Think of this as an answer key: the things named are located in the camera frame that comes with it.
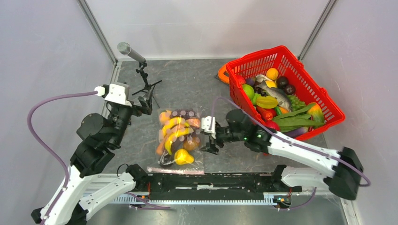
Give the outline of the orange fruit with leaf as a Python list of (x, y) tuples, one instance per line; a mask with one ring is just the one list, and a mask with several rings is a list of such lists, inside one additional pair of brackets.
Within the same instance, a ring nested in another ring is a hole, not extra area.
[(160, 122), (160, 124), (161, 125), (165, 125), (166, 122), (170, 120), (170, 117), (171, 117), (171, 111), (166, 110), (164, 112), (161, 112), (159, 114), (159, 122)]

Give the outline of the yellow bell pepper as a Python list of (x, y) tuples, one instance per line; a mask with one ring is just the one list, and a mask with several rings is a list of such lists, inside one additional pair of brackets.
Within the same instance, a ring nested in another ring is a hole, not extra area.
[(174, 161), (177, 165), (192, 164), (195, 158), (185, 149), (179, 149), (174, 154)]

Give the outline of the papaya slice orange brown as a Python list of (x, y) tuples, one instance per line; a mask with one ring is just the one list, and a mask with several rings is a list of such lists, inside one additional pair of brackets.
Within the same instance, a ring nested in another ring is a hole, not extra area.
[[(200, 120), (199, 119), (188, 119), (186, 121), (188, 122), (190, 127), (193, 128), (193, 132), (191, 134), (179, 137), (176, 141), (174, 141), (172, 143), (172, 145), (171, 145), (172, 154), (171, 155), (173, 155), (174, 152), (177, 151), (177, 149), (180, 148), (181, 145), (183, 145), (183, 142), (185, 140), (197, 137), (196, 132), (199, 130), (199, 127), (200, 127)], [(159, 135), (158, 135), (159, 144), (155, 150), (156, 154), (159, 156), (164, 153), (168, 154), (168, 152), (166, 151), (166, 149), (164, 147), (164, 140), (163, 140), (164, 137), (163, 137), (163, 134), (161, 131), (162, 128), (163, 128), (163, 125), (161, 125), (161, 128), (159, 130)]]

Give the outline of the clear zip top bag pink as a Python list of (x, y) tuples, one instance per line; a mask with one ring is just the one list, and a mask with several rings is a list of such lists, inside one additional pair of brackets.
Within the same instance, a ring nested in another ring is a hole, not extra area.
[(194, 108), (163, 108), (158, 110), (155, 162), (147, 167), (150, 173), (203, 175), (204, 144), (200, 113)]

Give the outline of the yellow banana bunch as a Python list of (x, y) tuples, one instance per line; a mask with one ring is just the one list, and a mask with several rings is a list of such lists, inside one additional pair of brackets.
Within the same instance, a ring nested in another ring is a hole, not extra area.
[(172, 154), (171, 145), (179, 137), (191, 134), (193, 128), (190, 127), (188, 122), (181, 117), (174, 117), (165, 122), (162, 128), (164, 147), (168, 154)]

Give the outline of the dark red grape bunch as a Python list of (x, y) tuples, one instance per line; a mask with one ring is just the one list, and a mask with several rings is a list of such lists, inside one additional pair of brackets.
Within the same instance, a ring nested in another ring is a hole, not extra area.
[(185, 120), (188, 119), (199, 119), (200, 114), (197, 110), (193, 108), (188, 108), (188, 109), (175, 109), (171, 111), (170, 118), (183, 118)]

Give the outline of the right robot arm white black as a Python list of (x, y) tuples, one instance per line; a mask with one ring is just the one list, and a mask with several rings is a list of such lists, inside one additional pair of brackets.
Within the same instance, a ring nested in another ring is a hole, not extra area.
[(353, 149), (333, 150), (296, 140), (260, 124), (241, 109), (229, 111), (226, 121), (227, 126), (222, 127), (215, 117), (201, 118), (201, 132), (209, 137), (202, 151), (217, 155), (224, 143), (243, 142), (251, 151), (281, 156), (305, 165), (305, 168), (285, 165), (276, 168), (271, 178), (274, 190), (317, 187), (328, 189), (340, 198), (356, 200), (365, 175)]

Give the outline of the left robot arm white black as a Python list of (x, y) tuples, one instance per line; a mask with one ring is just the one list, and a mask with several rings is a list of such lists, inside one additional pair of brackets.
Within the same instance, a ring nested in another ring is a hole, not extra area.
[(87, 115), (77, 130), (81, 143), (77, 146), (66, 168), (67, 175), (50, 202), (34, 209), (31, 217), (41, 225), (85, 225), (100, 209), (118, 196), (132, 190), (149, 187), (147, 173), (137, 164), (129, 165), (119, 177), (83, 197), (83, 193), (102, 173), (120, 148), (132, 116), (151, 115), (152, 98), (139, 97), (141, 105), (111, 106), (107, 118), (98, 113)]

